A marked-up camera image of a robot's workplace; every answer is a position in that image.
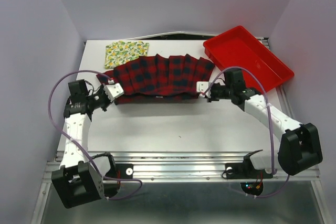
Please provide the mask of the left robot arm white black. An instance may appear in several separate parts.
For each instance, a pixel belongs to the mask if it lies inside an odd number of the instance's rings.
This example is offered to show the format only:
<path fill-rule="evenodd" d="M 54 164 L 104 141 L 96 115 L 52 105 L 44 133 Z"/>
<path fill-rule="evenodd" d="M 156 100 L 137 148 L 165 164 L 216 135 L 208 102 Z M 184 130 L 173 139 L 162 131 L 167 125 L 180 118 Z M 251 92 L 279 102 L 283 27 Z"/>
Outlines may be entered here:
<path fill-rule="evenodd" d="M 53 171 L 51 181 L 63 205 L 69 209 L 89 202 L 113 197 L 120 184 L 104 184 L 103 177 L 113 178 L 117 166 L 104 161 L 99 170 L 88 154 L 88 134 L 94 110 L 106 111 L 116 98 L 123 95 L 120 84 L 110 80 L 102 84 L 96 93 L 90 94 L 84 80 L 68 84 L 70 97 L 64 109 L 66 143 L 58 170 Z"/>

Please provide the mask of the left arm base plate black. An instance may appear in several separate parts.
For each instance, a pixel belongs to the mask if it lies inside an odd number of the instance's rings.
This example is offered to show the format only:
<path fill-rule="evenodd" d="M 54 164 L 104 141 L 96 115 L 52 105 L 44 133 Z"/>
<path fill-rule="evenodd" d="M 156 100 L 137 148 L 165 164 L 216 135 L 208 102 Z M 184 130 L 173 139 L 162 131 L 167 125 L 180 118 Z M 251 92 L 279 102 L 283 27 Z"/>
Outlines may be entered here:
<path fill-rule="evenodd" d="M 112 166 L 106 173 L 105 176 L 111 178 L 119 178 L 119 179 L 132 179 L 134 172 L 133 164 L 116 164 Z"/>

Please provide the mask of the red black plaid skirt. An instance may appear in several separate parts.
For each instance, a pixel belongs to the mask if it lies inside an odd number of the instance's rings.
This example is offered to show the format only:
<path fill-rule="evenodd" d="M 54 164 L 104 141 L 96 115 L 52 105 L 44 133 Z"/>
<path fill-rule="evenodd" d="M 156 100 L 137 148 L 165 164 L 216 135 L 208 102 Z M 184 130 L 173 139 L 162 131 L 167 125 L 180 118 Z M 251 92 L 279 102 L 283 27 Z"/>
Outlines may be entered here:
<path fill-rule="evenodd" d="M 180 102 L 197 99 L 196 83 L 208 82 L 214 68 L 214 63 L 202 57 L 186 54 L 164 58 L 157 54 L 98 74 L 97 79 L 107 84 L 109 76 L 122 86 L 124 94 L 116 99 L 116 104 Z"/>

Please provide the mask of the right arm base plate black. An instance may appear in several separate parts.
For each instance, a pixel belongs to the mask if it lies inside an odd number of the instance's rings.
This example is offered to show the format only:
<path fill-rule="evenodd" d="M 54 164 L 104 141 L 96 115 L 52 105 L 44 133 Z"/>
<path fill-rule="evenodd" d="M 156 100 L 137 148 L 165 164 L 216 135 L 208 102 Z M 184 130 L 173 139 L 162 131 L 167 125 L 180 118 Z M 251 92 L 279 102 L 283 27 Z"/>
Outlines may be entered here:
<path fill-rule="evenodd" d="M 222 172 L 223 179 L 272 179 L 273 175 L 265 170 L 256 170 L 250 163 L 226 163 Z"/>

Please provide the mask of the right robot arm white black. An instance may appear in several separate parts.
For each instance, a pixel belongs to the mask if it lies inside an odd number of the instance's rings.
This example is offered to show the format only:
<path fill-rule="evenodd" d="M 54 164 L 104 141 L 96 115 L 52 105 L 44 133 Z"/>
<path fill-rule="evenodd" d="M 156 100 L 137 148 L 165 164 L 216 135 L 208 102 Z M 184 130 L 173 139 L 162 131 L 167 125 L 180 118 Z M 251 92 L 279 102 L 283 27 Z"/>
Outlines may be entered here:
<path fill-rule="evenodd" d="M 293 176 L 320 164 L 323 160 L 318 129 L 312 123 L 303 124 L 273 106 L 265 89 L 247 87 L 244 68 L 224 69 L 224 83 L 198 82 L 197 92 L 208 102 L 230 100 L 243 112 L 258 120 L 269 130 L 270 150 L 258 150 L 244 157 L 241 170 L 253 177 L 261 171 L 274 175 L 277 170 Z"/>

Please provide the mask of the lemon print skirt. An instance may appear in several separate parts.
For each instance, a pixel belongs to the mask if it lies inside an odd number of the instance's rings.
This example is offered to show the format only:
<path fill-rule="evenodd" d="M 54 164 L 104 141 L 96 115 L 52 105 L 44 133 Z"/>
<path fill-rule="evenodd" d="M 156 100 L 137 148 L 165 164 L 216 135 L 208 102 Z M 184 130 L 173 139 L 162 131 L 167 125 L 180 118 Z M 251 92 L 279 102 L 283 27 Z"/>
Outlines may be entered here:
<path fill-rule="evenodd" d="M 119 40 L 105 47 L 105 69 L 114 69 L 120 65 L 147 56 L 150 44 L 140 40 Z"/>

